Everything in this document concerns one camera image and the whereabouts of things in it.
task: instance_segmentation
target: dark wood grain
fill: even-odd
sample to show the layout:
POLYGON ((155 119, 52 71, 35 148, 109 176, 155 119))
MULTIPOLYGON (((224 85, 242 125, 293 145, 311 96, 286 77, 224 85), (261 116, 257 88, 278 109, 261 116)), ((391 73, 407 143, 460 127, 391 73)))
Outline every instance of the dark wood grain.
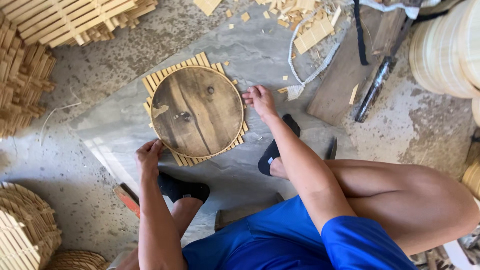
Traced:
POLYGON ((242 101, 222 74, 185 67, 163 80, 153 96, 152 123, 158 137, 175 152, 193 158, 225 150, 238 137, 242 101))
POLYGON ((366 28, 364 40, 367 61, 370 64, 368 66, 361 65, 357 44, 357 29, 355 26, 351 26, 307 109, 308 114, 333 126, 340 125, 343 117, 350 110, 349 102, 353 88, 360 84, 359 89, 361 89, 362 84, 365 83, 365 78, 372 73, 377 65, 377 59, 372 56, 371 40, 375 40, 382 19, 382 12, 362 6, 360 17, 363 21, 362 26, 366 28))

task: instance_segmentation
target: foot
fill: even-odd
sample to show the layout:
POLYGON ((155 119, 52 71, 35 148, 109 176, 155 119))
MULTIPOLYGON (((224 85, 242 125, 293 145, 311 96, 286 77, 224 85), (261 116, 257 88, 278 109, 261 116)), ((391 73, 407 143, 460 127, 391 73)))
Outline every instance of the foot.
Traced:
POLYGON ((196 198, 205 203, 210 195, 210 188, 205 184, 180 181, 163 172, 157 181, 162 194, 168 196, 173 203, 182 198, 196 198))
MULTIPOLYGON (((300 127, 297 122, 293 120, 292 116, 290 114, 285 114, 282 119, 293 130, 295 135, 300 137, 300 127)), ((265 175, 272 176, 270 174, 270 165, 272 165, 272 162, 279 157, 280 152, 278 151, 275 140, 273 140, 264 155, 258 161, 258 170, 265 175)))

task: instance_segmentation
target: stained floor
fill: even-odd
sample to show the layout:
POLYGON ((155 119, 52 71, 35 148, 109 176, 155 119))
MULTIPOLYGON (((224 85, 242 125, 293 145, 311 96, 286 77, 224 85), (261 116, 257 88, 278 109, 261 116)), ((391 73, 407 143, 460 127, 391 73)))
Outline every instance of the stained floor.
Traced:
MULTIPOLYGON (((52 79, 58 86, 41 99, 47 115, 0 143, 0 180, 20 183, 56 210, 65 249, 98 252, 113 260, 124 245, 138 240, 138 219, 113 195, 118 184, 67 125, 127 83, 226 21, 225 11, 241 12, 254 1, 223 1, 206 17, 190 0, 163 0, 134 30, 116 30, 116 39, 86 47, 60 47, 52 79)), ((408 45, 366 123, 345 119, 357 154, 364 160, 422 164, 459 178, 474 130, 470 101, 439 96, 419 86, 408 66, 408 45)), ((187 236, 201 238, 213 224, 196 224, 187 236)))

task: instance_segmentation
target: person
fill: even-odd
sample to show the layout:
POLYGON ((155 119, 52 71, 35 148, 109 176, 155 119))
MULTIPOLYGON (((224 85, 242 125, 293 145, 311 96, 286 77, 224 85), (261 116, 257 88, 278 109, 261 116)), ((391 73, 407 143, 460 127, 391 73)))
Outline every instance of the person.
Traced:
POLYGON ((292 117, 279 117, 269 90, 254 86, 242 96, 274 136, 259 170, 290 180, 299 195, 182 249, 210 191, 159 173, 162 143, 146 143, 136 152, 139 246, 118 270, 416 269, 407 255, 479 223, 479 207, 457 181, 418 165, 322 160, 299 139, 292 117), (162 193, 174 202, 171 213, 162 193))

